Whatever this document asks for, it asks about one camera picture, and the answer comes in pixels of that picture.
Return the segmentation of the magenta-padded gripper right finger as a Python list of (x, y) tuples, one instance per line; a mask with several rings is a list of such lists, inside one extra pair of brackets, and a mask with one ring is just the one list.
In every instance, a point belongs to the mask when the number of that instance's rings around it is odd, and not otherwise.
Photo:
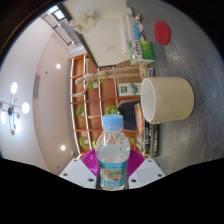
[(135, 149), (130, 151), (128, 159), (129, 189), (146, 186), (147, 184), (157, 181), (164, 176), (165, 174), (153, 159), (145, 159)]

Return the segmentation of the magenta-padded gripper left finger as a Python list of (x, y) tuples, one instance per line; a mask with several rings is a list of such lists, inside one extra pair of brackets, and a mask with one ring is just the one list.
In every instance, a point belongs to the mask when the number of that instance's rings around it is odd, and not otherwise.
[(90, 150), (83, 157), (73, 158), (61, 172), (60, 177), (81, 187), (95, 189), (98, 174), (98, 159), (95, 150)]

